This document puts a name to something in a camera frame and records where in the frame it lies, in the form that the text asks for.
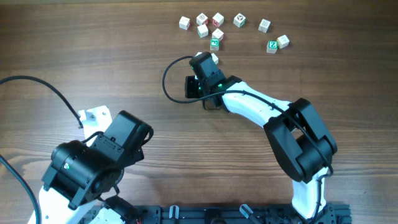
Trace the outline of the wooden block bee picture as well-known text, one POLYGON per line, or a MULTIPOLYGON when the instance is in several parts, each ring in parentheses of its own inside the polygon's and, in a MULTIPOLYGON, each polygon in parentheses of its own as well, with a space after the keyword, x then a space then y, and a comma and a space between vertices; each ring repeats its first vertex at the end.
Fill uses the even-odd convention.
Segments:
POLYGON ((179 20, 179 28, 183 29, 183 30, 188 30, 190 27, 190 19, 182 16, 179 20))

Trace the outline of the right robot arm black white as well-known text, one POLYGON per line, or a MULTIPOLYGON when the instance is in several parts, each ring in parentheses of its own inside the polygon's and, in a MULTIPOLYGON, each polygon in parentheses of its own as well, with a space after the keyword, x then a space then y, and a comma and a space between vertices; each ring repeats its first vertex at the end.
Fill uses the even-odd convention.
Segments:
POLYGON ((209 52, 191 57, 189 64, 194 75, 186 78, 186 98, 198 98, 262 127, 278 164, 293 180, 292 206, 302 218, 316 222, 326 205, 322 181, 332 174, 338 148, 313 105, 303 98, 277 100, 238 77, 226 77, 209 52))

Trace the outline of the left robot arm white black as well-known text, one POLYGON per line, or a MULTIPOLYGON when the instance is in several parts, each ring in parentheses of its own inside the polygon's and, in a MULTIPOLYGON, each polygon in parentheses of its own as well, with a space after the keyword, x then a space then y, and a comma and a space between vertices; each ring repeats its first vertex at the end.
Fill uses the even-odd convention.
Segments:
POLYGON ((78 113, 85 138, 58 145, 42 177, 40 216, 42 223, 78 223, 100 200, 116 189, 125 168, 144 159, 142 151, 153 136, 153 128, 120 111, 112 118, 106 106, 78 113))

